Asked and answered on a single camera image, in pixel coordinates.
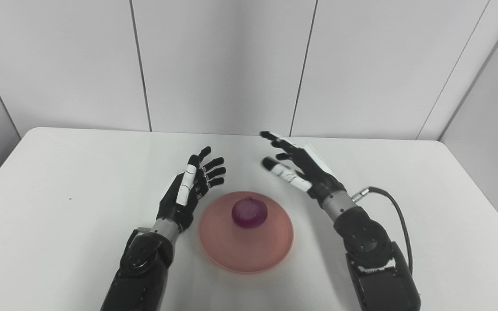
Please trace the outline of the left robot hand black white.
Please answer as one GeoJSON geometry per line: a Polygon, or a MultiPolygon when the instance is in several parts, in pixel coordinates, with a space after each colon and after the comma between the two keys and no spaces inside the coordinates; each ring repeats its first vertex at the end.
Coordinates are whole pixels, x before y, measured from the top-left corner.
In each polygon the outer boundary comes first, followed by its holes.
{"type": "Polygon", "coordinates": [[[223,157],[204,163],[212,149],[207,146],[199,154],[192,154],[185,170],[174,177],[162,197],[154,228],[161,234],[165,228],[176,228],[181,233],[194,220],[194,211],[199,200],[214,187],[225,183],[227,169],[223,157]]]}

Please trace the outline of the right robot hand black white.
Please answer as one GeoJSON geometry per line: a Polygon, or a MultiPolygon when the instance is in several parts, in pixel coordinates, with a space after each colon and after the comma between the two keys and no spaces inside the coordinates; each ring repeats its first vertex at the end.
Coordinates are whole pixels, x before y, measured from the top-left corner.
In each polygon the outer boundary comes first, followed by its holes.
{"type": "Polygon", "coordinates": [[[308,149],[300,148],[269,131],[261,131],[260,136],[269,140],[271,146],[283,150],[275,158],[262,159],[261,164],[267,171],[306,192],[324,210],[331,209],[334,202],[339,209],[348,209],[352,205],[344,185],[321,167],[308,149]]]}

